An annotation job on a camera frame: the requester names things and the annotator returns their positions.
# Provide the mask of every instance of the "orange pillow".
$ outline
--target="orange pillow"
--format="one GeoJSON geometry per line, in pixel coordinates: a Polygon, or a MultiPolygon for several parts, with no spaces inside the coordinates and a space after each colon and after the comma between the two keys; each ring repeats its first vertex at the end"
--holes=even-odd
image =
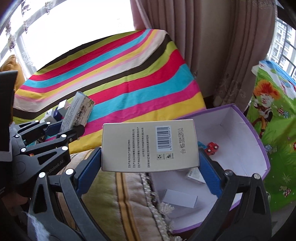
{"type": "Polygon", "coordinates": [[[17,91],[21,85],[25,82],[24,74],[22,72],[22,68],[19,63],[16,62],[15,55],[9,56],[9,58],[4,62],[4,64],[0,67],[0,72],[9,71],[9,70],[17,70],[17,79],[15,81],[15,91],[17,91]]]}

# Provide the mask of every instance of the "colorful striped cloth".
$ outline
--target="colorful striped cloth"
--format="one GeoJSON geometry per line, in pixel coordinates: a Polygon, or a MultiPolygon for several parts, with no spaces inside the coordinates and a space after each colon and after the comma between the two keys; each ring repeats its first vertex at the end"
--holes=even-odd
{"type": "Polygon", "coordinates": [[[100,146],[104,123],[172,120],[205,108],[175,44],[156,29],[99,39],[53,60],[15,93],[14,121],[40,120],[76,91],[96,105],[71,153],[100,146]]]}

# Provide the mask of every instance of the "orange hair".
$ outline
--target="orange hair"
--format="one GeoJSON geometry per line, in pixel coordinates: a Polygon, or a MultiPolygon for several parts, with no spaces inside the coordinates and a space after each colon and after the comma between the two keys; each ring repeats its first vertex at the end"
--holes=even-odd
{"type": "Polygon", "coordinates": [[[260,80],[254,89],[254,95],[259,96],[261,94],[270,95],[274,99],[281,97],[279,91],[272,86],[268,80],[260,80]]]}

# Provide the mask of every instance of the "barcode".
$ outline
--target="barcode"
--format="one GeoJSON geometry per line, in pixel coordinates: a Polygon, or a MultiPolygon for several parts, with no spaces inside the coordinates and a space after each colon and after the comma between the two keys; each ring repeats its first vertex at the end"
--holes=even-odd
{"type": "Polygon", "coordinates": [[[170,126],[157,126],[156,127],[156,141],[157,151],[171,151],[172,147],[172,133],[170,126]]]}

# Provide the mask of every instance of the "green cartoon bag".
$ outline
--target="green cartoon bag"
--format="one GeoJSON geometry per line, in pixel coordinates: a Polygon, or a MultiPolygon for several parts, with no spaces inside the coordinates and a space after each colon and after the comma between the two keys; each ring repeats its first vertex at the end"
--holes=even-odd
{"type": "Polygon", "coordinates": [[[260,61],[256,69],[247,118],[269,157],[264,183],[271,211],[276,211],[296,200],[296,82],[271,61],[260,61]]]}

